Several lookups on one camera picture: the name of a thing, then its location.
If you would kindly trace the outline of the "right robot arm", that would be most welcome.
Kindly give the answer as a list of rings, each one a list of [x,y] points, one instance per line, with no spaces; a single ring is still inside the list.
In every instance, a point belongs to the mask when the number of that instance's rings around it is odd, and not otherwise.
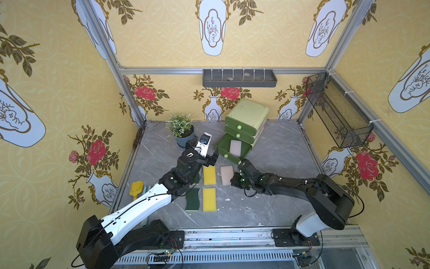
[[[278,247],[320,245],[315,236],[324,229],[343,230],[355,201],[330,177],[319,174],[315,178],[298,179],[274,173],[261,173],[245,159],[238,165],[230,179],[231,185],[244,191],[253,189],[255,194],[288,196],[310,203],[313,211],[299,215],[290,228],[274,229],[273,239]]]

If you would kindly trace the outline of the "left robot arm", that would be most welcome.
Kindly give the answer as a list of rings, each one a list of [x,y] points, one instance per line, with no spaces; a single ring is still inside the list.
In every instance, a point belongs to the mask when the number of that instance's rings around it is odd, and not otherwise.
[[[214,166],[218,156],[218,151],[203,157],[195,149],[186,149],[177,166],[140,198],[101,219],[93,215],[85,220],[76,244],[82,265],[87,269],[109,269],[125,254],[166,239],[169,230],[160,221],[136,231],[133,228],[158,209],[186,196],[201,168]]]

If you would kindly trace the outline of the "green drawer cabinet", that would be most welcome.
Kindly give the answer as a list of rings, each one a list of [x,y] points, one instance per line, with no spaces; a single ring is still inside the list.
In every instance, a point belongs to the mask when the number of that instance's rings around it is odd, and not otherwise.
[[[253,126],[261,126],[260,130],[257,132],[257,134],[260,134],[261,136],[265,122],[267,121],[268,112],[268,107],[243,99],[235,105],[227,116]]]

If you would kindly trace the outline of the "green bottom drawer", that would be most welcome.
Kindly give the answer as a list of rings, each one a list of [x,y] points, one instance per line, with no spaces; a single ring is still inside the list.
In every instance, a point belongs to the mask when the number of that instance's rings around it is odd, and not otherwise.
[[[216,146],[221,156],[235,164],[240,164],[253,149],[252,145],[242,142],[227,133],[217,142]]]

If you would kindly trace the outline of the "yellow foam sponge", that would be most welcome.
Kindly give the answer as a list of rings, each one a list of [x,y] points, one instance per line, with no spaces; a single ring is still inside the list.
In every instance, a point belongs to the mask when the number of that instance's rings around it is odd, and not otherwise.
[[[203,167],[204,185],[215,185],[217,183],[216,167]]]
[[[204,212],[215,212],[217,211],[216,204],[216,189],[215,188],[204,188],[203,189],[203,211]]]

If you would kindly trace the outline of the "pink foam sponge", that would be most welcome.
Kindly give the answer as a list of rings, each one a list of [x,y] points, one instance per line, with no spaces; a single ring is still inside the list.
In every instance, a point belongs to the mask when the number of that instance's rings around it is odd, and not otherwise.
[[[241,157],[241,148],[242,148],[242,141],[240,141],[240,140],[231,140],[230,141],[229,152],[232,156],[240,158]]]
[[[230,186],[231,179],[234,177],[234,167],[232,165],[222,166],[221,167],[221,179],[223,186]]]

